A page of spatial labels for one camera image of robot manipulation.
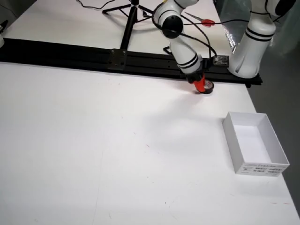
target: tripod stand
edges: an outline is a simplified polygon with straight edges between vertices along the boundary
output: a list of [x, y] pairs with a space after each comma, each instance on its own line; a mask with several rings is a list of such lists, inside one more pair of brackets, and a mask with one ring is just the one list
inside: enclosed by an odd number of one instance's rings
[[[127, 15], [122, 10], [122, 9], [125, 9], [125, 8], [131, 8], [129, 15]], [[137, 20], [138, 8], [143, 10], [143, 12], [153, 14], [152, 10], [150, 10], [150, 9], [144, 7], [144, 6], [140, 6], [140, 1], [139, 0], [131, 0], [131, 4], [124, 5], [124, 6], [119, 6], [119, 7], [115, 7], [115, 8], [110, 8], [110, 9], [106, 9], [106, 10], [102, 11], [103, 14], [107, 14], [108, 12], [112, 12], [112, 11], [115, 11], [115, 10], [120, 10], [125, 16], [128, 17], [120, 49], [124, 49], [124, 50], [128, 49], [128, 45], [129, 45], [129, 41], [130, 41], [130, 37], [131, 37], [131, 33], [132, 33], [132, 29], [133, 29], [134, 24], [136, 24], [138, 22], [141, 22], [141, 21], [144, 21], [144, 20], [148, 20], [148, 19], [151, 18], [151, 16], [147, 16], [145, 13], [143, 13], [143, 16], [145, 18], [138, 21]]]

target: robotic arm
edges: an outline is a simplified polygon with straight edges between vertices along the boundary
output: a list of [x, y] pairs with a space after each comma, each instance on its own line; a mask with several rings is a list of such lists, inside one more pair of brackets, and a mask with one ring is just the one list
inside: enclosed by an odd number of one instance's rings
[[260, 69], [263, 55], [274, 36], [276, 26], [270, 15], [284, 16], [296, 0], [251, 0], [249, 24], [235, 52], [229, 58], [228, 70], [241, 78], [253, 78]]
[[[202, 57], [191, 47], [184, 33], [181, 19], [182, 11], [199, 0], [168, 0], [154, 14], [154, 22], [161, 26], [163, 35], [170, 41], [170, 50], [179, 68], [194, 83], [201, 93], [211, 93], [213, 84], [205, 80]], [[260, 68], [261, 59], [275, 33], [276, 26], [270, 15], [283, 16], [296, 0], [251, 0], [251, 18], [241, 43], [230, 56], [228, 70], [242, 78], [255, 77]]]
[[168, 0], [154, 14], [154, 21], [162, 27], [163, 35], [170, 41], [170, 50], [178, 63], [178, 67], [193, 83], [200, 93], [209, 94], [213, 91], [212, 82], [205, 80], [201, 55], [197, 55], [184, 33], [181, 19], [182, 11], [199, 0]]

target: cable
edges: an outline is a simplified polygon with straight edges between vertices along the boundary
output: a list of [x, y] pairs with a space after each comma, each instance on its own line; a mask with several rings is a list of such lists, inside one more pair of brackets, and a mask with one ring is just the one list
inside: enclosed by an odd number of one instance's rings
[[[254, 13], [254, 14], [259, 14], [259, 15], [270, 15], [270, 13], [257, 13], [257, 12], [253, 12], [250, 11], [250, 13]], [[285, 15], [281, 15], [280, 17], [278, 17], [277, 19], [273, 20], [273, 22], [279, 22], [278, 20], [281, 19], [283, 16]], [[211, 24], [211, 25], [219, 25], [219, 24], [223, 24], [223, 23], [229, 23], [229, 22], [235, 22], [235, 21], [241, 21], [241, 22], [249, 22], [249, 20], [242, 20], [242, 19], [233, 19], [233, 20], [227, 20], [224, 22], [215, 22], [215, 23], [211, 23], [211, 22], [196, 22], [196, 23], [188, 23], [188, 24], [184, 24], [185, 26], [189, 26], [189, 25], [201, 25], [201, 24]]]
[[5, 9], [7, 9], [8, 11], [10, 11], [17, 18], [17, 15], [13, 12], [13, 10], [11, 10], [9, 8], [6, 8], [5, 6], [3, 6], [1, 4], [0, 4], [0, 6], [3, 7], [3, 8], [5, 8]]
[[204, 33], [204, 31], [202, 29], [200, 29], [200, 27], [198, 27], [193, 21], [191, 21], [190, 19], [186, 18], [185, 16], [181, 15], [182, 18], [186, 19], [187, 21], [189, 21], [190, 23], [192, 23], [206, 38], [207, 40], [207, 43], [208, 45], [210, 46], [209, 47], [209, 56], [210, 56], [210, 59], [211, 59], [211, 45], [210, 45], [210, 39], [208, 38], [208, 36]]
[[[201, 24], [218, 25], [218, 24], [229, 23], [229, 22], [234, 22], [234, 21], [249, 22], [249, 20], [234, 19], [234, 20], [227, 20], [227, 21], [224, 21], [224, 22], [215, 22], [215, 23], [211, 23], [211, 22], [196, 22], [196, 23], [194, 23], [194, 24], [196, 24], [196, 25], [201, 25]], [[185, 25], [185, 26], [189, 26], [189, 25], [194, 25], [194, 24], [189, 23], [189, 24], [184, 24], [184, 25]]]
[[80, 3], [80, 5], [83, 7], [83, 8], [92, 8], [92, 9], [97, 9], [97, 10], [101, 10], [103, 9], [107, 4], [113, 2], [113, 1], [116, 1], [116, 0], [110, 0], [108, 2], [106, 2], [102, 7], [98, 8], [98, 7], [93, 7], [93, 6], [85, 6], [80, 0], [76, 0], [77, 2]]

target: white table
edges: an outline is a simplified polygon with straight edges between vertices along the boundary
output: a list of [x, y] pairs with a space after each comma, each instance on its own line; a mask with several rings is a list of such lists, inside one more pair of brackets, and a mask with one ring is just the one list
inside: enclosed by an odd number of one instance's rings
[[[210, 0], [189, 12], [218, 21]], [[6, 37], [119, 47], [109, 21], [72, 0], [39, 0]], [[206, 31], [229, 53], [221, 27]], [[132, 40], [131, 51], [167, 45], [158, 31]], [[255, 112], [243, 85], [205, 96], [181, 81], [1, 63], [0, 224], [299, 224], [282, 176], [234, 173], [228, 111]]]

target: cardboard box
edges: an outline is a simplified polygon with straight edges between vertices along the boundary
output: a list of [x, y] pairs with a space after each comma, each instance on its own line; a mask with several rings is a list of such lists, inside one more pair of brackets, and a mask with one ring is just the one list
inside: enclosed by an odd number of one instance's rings
[[229, 112], [223, 127], [237, 174], [277, 177], [289, 166], [266, 114]]

